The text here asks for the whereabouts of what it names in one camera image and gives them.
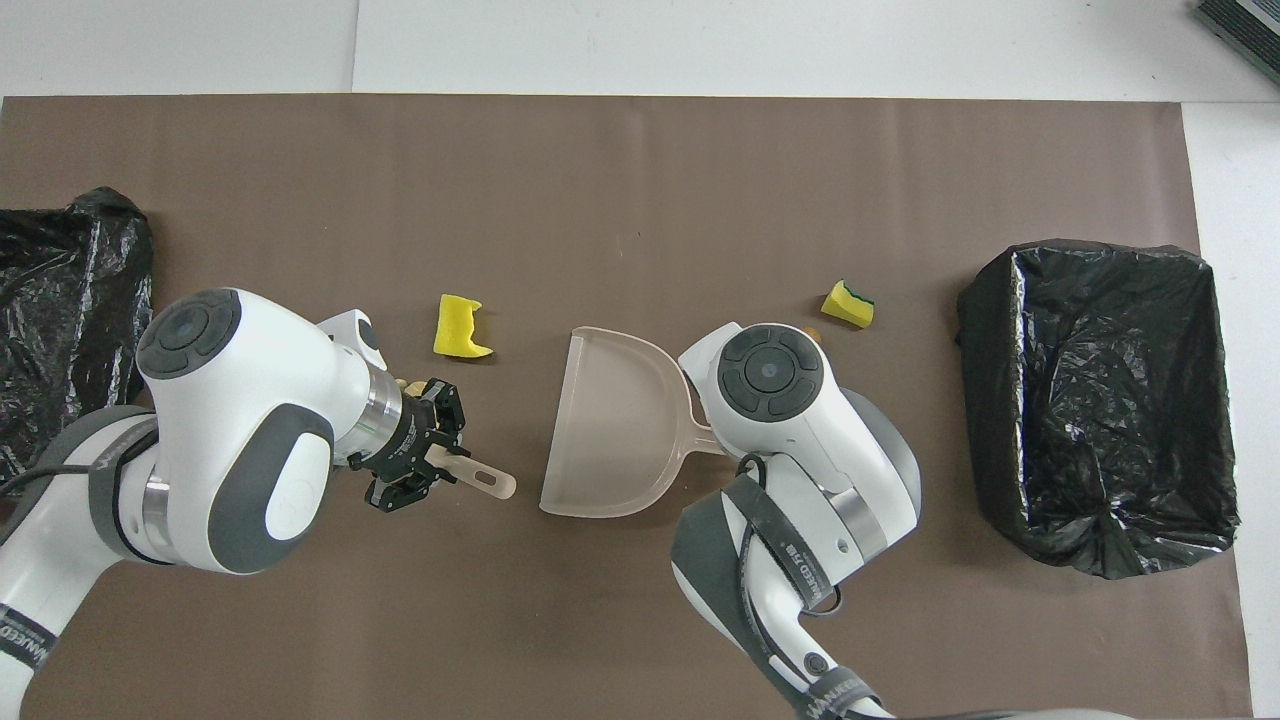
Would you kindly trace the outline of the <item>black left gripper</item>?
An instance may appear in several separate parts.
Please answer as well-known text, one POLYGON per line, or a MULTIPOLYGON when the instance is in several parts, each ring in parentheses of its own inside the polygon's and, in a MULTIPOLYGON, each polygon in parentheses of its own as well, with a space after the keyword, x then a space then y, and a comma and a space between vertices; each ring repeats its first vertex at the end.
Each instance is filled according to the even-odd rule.
POLYGON ((362 416, 349 433, 349 468, 374 474, 366 503, 381 512, 393 512, 426 498, 431 488, 448 482, 449 473, 440 468, 415 469, 430 443, 466 457, 465 424, 457 387, 438 378, 426 382, 420 402, 397 395, 371 419, 362 416))

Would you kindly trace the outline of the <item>beige hand brush black bristles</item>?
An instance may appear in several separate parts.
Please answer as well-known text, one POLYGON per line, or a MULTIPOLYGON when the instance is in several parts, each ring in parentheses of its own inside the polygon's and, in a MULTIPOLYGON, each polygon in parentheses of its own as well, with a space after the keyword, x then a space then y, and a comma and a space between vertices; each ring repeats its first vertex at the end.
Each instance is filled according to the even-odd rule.
POLYGON ((492 468, 470 456, 456 454, 429 454, 428 462, 485 495, 498 500, 511 498, 517 489, 517 480, 506 471, 492 468))

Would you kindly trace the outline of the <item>notched yellow sponge piece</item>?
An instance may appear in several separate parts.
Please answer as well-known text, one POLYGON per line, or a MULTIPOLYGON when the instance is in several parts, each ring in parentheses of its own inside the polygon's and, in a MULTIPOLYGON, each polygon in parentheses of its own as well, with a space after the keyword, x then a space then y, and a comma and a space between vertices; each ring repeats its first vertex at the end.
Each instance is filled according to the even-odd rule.
POLYGON ((439 297, 436 331, 431 350, 435 355, 454 359, 489 357, 494 350, 475 340, 476 314, 484 305, 454 293, 439 297))

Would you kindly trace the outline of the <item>beige plastic dustpan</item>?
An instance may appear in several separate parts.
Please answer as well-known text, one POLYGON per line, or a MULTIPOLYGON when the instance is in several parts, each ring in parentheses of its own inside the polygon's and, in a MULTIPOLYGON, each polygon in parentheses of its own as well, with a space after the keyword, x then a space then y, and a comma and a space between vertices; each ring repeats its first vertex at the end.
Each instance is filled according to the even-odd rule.
POLYGON ((657 502, 690 454, 722 455, 696 420, 677 363, 657 345, 599 327, 572 329, 543 512, 622 518, 657 502))

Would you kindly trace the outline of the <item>yellow sponge with green pad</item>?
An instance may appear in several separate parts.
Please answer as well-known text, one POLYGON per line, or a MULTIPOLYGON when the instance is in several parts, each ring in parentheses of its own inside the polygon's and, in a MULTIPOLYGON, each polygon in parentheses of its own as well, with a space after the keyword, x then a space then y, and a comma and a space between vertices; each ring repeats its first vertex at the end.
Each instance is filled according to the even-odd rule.
POLYGON ((845 279, 840 279, 823 299, 820 313, 865 329, 876 319, 876 301, 855 292, 845 279))

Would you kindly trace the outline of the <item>bin lined with black bag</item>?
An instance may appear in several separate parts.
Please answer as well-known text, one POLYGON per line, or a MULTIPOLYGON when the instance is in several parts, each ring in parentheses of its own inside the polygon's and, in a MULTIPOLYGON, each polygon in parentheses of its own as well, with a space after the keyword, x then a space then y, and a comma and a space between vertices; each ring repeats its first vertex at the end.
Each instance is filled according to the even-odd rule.
POLYGON ((109 187, 0 209, 0 484, 74 420, 141 393, 154 254, 147 217, 109 187))
POLYGON ((956 301, 979 510, 1030 559, 1119 580, 1192 568, 1240 525, 1212 266, 1047 240, 956 301))

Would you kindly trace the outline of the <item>brown paper table mat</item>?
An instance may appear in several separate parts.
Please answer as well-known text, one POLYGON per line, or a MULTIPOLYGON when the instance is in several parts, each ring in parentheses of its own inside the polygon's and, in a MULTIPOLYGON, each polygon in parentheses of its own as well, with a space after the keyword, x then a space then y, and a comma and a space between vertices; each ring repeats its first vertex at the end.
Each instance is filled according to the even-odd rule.
POLYGON ((218 286, 370 315, 393 373, 460 387, 513 498, 384 514, 338 473, 257 577, 124 562, 23 720, 794 720, 669 569, 694 454, 649 509, 539 507, 570 332, 678 356, 727 322, 809 325, 919 459, 922 524, 809 630, 902 716, 1253 712, 1235 559, 1108 582, 1027 557, 977 505, 956 297, 1042 240, 1199 247, 1181 109, 1139 102, 408 95, 10 97, 0 208, 110 187, 156 242, 154 304, 218 286), (836 281, 865 329, 820 313, 836 281), (489 357, 433 352, 439 297, 489 357))

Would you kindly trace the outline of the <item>dark ribbed device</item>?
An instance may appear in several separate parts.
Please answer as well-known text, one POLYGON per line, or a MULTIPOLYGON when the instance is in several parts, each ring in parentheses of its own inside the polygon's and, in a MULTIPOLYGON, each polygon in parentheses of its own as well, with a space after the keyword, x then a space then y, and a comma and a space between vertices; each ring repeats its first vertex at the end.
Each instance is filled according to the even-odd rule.
POLYGON ((1280 86, 1280 0, 1199 0, 1193 13, 1280 86))

